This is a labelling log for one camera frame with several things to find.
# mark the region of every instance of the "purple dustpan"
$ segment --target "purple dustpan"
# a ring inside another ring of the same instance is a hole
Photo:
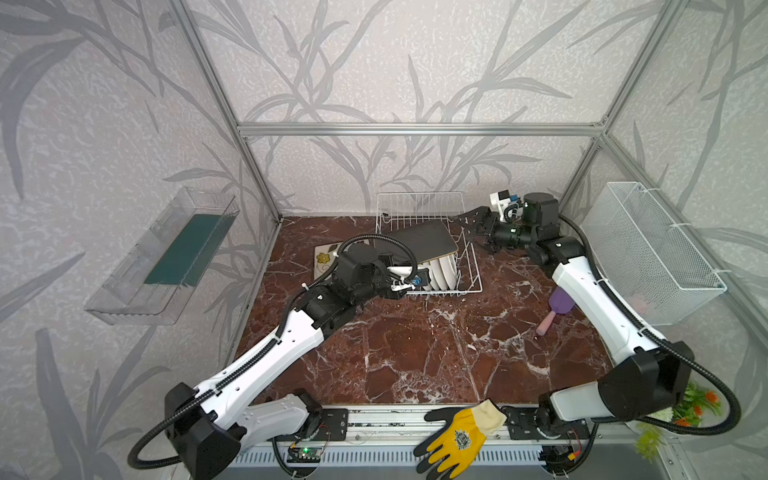
[[[573,301],[571,296],[568,295],[565,290],[560,287],[554,289],[554,292],[552,292],[552,295],[549,297],[549,308],[551,308],[552,311],[538,324],[536,327],[536,335],[544,335],[547,330],[549,330],[549,326],[552,324],[555,314],[568,313],[573,310],[574,305],[576,305],[576,302]]]

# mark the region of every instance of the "yellow glove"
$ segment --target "yellow glove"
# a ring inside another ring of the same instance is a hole
[[[485,437],[504,425],[506,419],[491,400],[470,409],[447,408],[427,413],[424,420],[428,422],[445,420],[450,423],[413,450],[417,457],[432,453],[416,466],[416,471],[424,473],[439,462],[437,468],[427,474],[427,480],[435,480],[446,471],[443,479],[456,478],[480,453]]]

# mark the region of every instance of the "red marble surface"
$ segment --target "red marble surface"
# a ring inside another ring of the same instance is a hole
[[[312,281],[313,248],[374,231],[371,217],[291,217],[272,252],[238,356],[279,322],[286,298]],[[537,402],[552,389],[589,382],[610,365],[578,308],[549,332],[554,282],[530,260],[475,249],[483,292],[462,297],[375,299],[307,353],[258,398],[302,387],[325,405],[343,403]]]

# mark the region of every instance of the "robotic arm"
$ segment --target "robotic arm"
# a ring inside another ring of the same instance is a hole
[[[542,435],[560,435],[582,419],[626,422],[643,418],[652,422],[644,416],[681,400],[692,368],[708,373],[693,361],[693,353],[684,343],[666,341],[599,276],[578,226],[563,219],[580,234],[581,242],[560,235],[558,202],[550,194],[513,199],[507,192],[499,192],[491,197],[494,210],[480,207],[454,221],[482,235],[490,253],[524,248],[579,305],[614,364],[594,382],[542,394],[535,413]],[[393,243],[405,252],[409,268],[391,248],[355,243],[368,238]],[[136,444],[128,464],[158,468],[182,461],[192,478],[208,480],[226,468],[241,449],[277,435],[310,437],[319,427],[322,407],[305,392],[257,406],[249,406],[250,402],[288,366],[346,325],[357,306],[376,296],[397,300],[407,290],[429,284],[429,271],[417,267],[424,260],[416,258],[400,240],[383,235],[361,235],[342,243],[328,272],[289,300],[275,330],[194,389],[180,383],[169,391],[166,420]],[[709,435],[733,428],[740,416],[733,393],[714,379],[729,401],[730,412],[723,424],[697,429],[711,429]],[[142,448],[163,431],[179,456],[139,459]]]

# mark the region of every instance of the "white mesh basket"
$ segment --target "white mesh basket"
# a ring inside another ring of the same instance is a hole
[[[726,290],[638,182],[609,182],[581,228],[611,285],[651,325],[676,323]]]
[[[480,270],[475,247],[457,223],[449,217],[463,214],[464,197],[461,192],[418,192],[378,194],[376,196],[376,232],[390,233],[427,220],[440,219],[451,232],[458,246],[456,266],[458,282],[454,290],[419,290],[409,295],[464,295],[482,291]]]

